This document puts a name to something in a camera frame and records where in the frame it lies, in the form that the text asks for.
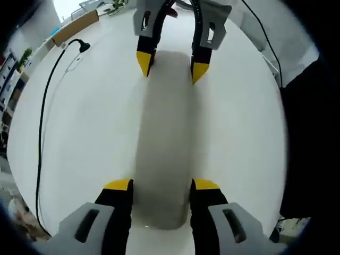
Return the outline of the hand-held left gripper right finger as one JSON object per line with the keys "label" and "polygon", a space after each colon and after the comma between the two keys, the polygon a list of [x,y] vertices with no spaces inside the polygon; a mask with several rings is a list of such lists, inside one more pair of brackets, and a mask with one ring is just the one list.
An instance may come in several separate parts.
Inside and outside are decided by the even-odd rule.
{"label": "hand-held left gripper right finger", "polygon": [[211,180],[192,180],[190,210],[195,254],[282,254],[287,247],[272,242],[261,222],[238,203],[229,203]]}

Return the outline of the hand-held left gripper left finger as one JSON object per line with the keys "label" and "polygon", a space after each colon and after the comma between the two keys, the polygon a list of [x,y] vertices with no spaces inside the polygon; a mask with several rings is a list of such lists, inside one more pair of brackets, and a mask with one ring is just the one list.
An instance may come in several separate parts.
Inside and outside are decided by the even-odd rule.
{"label": "hand-held left gripper left finger", "polygon": [[106,184],[95,202],[64,218],[58,233],[34,243],[38,254],[125,254],[132,225],[133,180]]}

